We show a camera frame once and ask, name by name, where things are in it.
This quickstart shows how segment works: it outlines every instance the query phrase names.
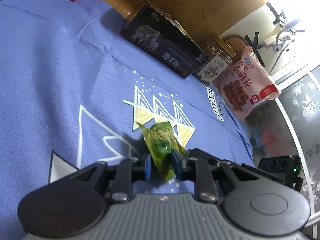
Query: jar label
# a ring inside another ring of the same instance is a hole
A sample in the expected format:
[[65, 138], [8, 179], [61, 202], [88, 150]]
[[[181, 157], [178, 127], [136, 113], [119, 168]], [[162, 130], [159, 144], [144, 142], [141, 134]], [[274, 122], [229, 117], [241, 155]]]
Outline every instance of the jar label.
[[203, 69], [199, 71], [207, 82], [212, 82], [219, 74], [228, 67], [228, 64], [219, 56], [215, 56]]

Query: pink snack bag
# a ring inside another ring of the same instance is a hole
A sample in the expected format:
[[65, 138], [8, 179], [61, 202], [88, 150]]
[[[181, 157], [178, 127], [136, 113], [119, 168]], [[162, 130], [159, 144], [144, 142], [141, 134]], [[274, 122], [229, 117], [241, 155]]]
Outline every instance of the pink snack bag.
[[254, 104], [281, 94], [249, 46], [244, 48], [241, 60], [221, 73], [213, 84], [240, 121], [250, 114]]

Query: yellow triangle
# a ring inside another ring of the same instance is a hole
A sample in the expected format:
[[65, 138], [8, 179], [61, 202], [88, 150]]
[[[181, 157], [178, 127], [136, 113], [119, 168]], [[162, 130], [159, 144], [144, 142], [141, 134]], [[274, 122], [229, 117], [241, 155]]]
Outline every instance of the yellow triangle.
[[167, 122], [167, 121], [170, 122], [172, 128], [176, 125], [175, 121], [172, 121], [172, 120], [166, 118], [165, 116], [155, 114], [155, 122]]
[[193, 127], [188, 127], [186, 125], [177, 123], [178, 136], [183, 147], [186, 147], [195, 130], [196, 129]]
[[145, 124], [149, 122], [154, 116], [153, 112], [150, 112], [144, 106], [135, 106], [133, 113], [133, 131], [135, 131], [139, 126], [136, 122]]

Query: glass jar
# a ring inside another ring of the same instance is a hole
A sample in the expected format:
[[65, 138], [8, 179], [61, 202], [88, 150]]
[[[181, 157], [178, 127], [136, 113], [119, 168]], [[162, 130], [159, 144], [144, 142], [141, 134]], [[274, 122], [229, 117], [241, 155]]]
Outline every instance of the glass jar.
[[206, 66], [197, 69], [193, 75], [208, 86], [212, 84], [213, 80], [224, 70], [232, 65], [231, 58], [234, 57], [236, 53], [218, 35], [214, 35], [213, 40], [209, 39], [206, 42], [203, 51], [210, 59], [210, 62]]

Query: white triangle outline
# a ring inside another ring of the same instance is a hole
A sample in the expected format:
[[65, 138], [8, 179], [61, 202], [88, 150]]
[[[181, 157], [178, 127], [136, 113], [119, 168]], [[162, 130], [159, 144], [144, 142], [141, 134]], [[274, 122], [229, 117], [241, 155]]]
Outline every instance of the white triangle outline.
[[155, 95], [153, 95], [153, 109], [154, 109], [154, 113], [156, 115], [165, 117], [170, 122], [173, 122], [174, 126], [176, 125], [177, 120], [174, 119], [174, 117], [171, 114], [169, 114], [167, 109], [165, 109], [164, 105], [160, 102], [160, 100]]
[[195, 130], [196, 128], [193, 126], [193, 124], [188, 119], [188, 117], [186, 117], [185, 113], [180, 108], [180, 106], [178, 106], [178, 104], [174, 100], [172, 100], [172, 102], [173, 102], [174, 115], [175, 115], [175, 118], [176, 118], [177, 122], [182, 124], [181, 120], [183, 119], [185, 124], [182, 124], [182, 125], [185, 125], [185, 126], [188, 126], [188, 127], [192, 127]]
[[128, 104], [130, 106], [133, 106], [133, 124], [132, 124], [132, 131], [135, 131], [139, 128], [137, 123], [134, 120], [134, 117], [136, 116], [136, 111], [138, 111], [137, 106], [144, 107], [148, 112], [150, 112], [153, 117], [150, 119], [152, 120], [154, 118], [154, 110], [152, 106], [149, 104], [147, 98], [144, 96], [144, 94], [141, 92], [141, 90], [137, 87], [137, 85], [134, 85], [134, 103], [131, 103], [127, 100], [123, 100], [125, 104]]
[[82, 161], [82, 148], [83, 148], [83, 134], [82, 134], [82, 113], [85, 112], [93, 121], [95, 121], [98, 125], [100, 125], [103, 129], [107, 130], [109, 133], [111, 133], [111, 136], [104, 136], [102, 138], [105, 146], [111, 151], [113, 152], [116, 156], [113, 157], [109, 157], [109, 158], [105, 158], [105, 159], [99, 159], [97, 161], [113, 161], [113, 160], [117, 160], [117, 159], [122, 159], [124, 158], [124, 156], [122, 154], [120, 154], [119, 152], [117, 152], [113, 147], [111, 147], [111, 145], [108, 143], [108, 140], [111, 139], [118, 139], [121, 140], [124, 144], [126, 144], [129, 147], [129, 151], [128, 151], [128, 158], [131, 158], [132, 156], [132, 151], [134, 151], [138, 156], [140, 156], [139, 152], [124, 138], [122, 138], [119, 134], [117, 134], [116, 132], [114, 132], [113, 130], [111, 130], [109, 127], [107, 127], [103, 122], [99, 121], [97, 118], [95, 118], [92, 114], [90, 114], [88, 112], [87, 109], [85, 109], [85, 107], [83, 105], [80, 105], [79, 108], [79, 144], [78, 144], [78, 155], [77, 155], [77, 168], [80, 169], [81, 168], [81, 161]]

